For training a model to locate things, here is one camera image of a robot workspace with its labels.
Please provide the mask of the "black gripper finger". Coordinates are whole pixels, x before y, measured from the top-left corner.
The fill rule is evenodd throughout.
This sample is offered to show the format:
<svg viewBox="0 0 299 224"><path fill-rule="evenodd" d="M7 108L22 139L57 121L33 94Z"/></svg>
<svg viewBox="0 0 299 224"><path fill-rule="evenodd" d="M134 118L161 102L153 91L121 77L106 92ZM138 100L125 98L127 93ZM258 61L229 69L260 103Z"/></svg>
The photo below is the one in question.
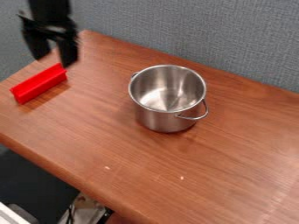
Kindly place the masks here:
<svg viewBox="0 0 299 224"><path fill-rule="evenodd" d="M69 67L79 59L78 33L75 31L66 32L58 38L58 46L61 50L61 63L65 67Z"/></svg>
<svg viewBox="0 0 299 224"><path fill-rule="evenodd" d="M37 60L42 59L51 51L47 38L33 30L23 30L23 38Z"/></svg>

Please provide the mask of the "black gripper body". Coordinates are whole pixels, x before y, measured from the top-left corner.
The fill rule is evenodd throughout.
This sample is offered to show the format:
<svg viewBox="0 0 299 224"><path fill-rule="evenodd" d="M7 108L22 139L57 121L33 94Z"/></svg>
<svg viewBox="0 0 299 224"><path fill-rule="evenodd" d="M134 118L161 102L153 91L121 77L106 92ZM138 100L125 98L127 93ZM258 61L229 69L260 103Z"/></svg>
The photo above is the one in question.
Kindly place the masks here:
<svg viewBox="0 0 299 224"><path fill-rule="evenodd" d="M31 15L19 12L27 31L73 33L71 0L27 0Z"/></svg>

